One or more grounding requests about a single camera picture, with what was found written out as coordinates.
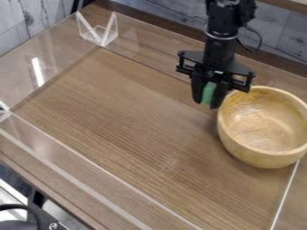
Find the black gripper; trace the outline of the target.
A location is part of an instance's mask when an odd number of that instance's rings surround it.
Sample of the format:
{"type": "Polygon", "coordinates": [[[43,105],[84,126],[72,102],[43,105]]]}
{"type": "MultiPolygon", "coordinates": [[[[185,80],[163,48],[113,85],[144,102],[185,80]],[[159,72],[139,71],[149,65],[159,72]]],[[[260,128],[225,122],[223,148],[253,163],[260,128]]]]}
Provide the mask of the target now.
{"type": "Polygon", "coordinates": [[[204,50],[180,50],[176,71],[189,76],[192,98],[203,101],[203,90],[208,82],[216,84],[209,104],[217,109],[229,90],[248,93],[255,73],[235,57],[237,32],[205,31],[204,50]]]}

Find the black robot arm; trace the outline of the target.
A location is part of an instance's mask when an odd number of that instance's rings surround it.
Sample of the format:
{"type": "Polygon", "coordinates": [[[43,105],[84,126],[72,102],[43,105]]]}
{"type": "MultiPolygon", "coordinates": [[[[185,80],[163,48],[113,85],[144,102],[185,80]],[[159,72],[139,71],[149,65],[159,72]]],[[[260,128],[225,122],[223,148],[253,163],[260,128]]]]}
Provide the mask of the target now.
{"type": "Polygon", "coordinates": [[[253,18],[255,0],[205,0],[203,51],[180,50],[176,71],[191,79],[192,98],[217,109],[228,91],[248,93],[255,71],[235,57],[239,29],[253,18]]]}

